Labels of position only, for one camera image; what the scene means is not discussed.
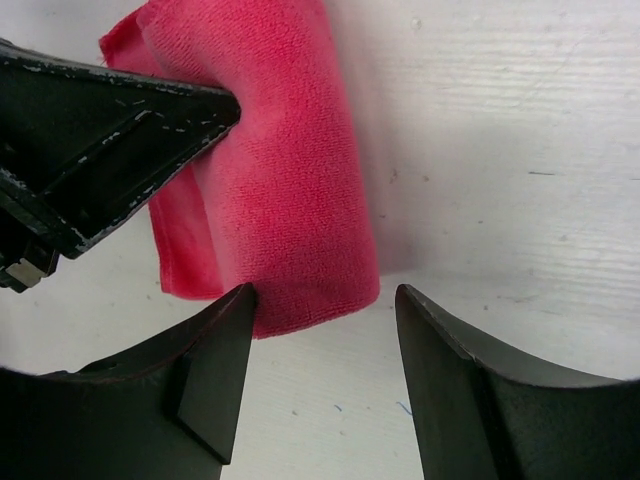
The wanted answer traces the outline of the pink towel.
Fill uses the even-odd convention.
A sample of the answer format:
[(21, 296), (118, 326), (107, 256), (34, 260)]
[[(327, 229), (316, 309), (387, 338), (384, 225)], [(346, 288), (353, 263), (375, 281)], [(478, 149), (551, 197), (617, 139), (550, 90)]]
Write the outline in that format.
[(111, 68), (230, 90), (239, 123), (150, 201), (162, 290), (251, 283), (254, 334), (372, 304), (380, 274), (358, 147), (320, 1), (150, 1), (102, 37)]

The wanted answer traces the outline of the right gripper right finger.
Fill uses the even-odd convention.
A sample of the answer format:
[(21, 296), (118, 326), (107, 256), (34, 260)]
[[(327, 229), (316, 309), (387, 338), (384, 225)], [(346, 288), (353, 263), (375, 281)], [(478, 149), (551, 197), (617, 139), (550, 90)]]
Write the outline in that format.
[(425, 478), (638, 477), (637, 380), (526, 353), (407, 284), (395, 309)]

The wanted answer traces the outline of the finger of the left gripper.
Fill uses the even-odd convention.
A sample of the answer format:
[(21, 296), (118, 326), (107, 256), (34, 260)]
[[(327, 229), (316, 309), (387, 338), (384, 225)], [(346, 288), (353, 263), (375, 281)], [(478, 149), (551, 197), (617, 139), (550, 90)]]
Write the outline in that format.
[(1, 208), (76, 258), (127, 222), (241, 109), (227, 90), (1, 45)]

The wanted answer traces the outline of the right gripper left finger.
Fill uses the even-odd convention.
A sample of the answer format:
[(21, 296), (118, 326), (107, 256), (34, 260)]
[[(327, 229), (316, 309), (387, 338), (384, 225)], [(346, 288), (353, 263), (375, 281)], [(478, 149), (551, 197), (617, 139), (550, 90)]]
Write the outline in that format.
[(231, 461), (257, 303), (234, 288), (77, 372), (1, 372), (5, 479), (217, 479)]

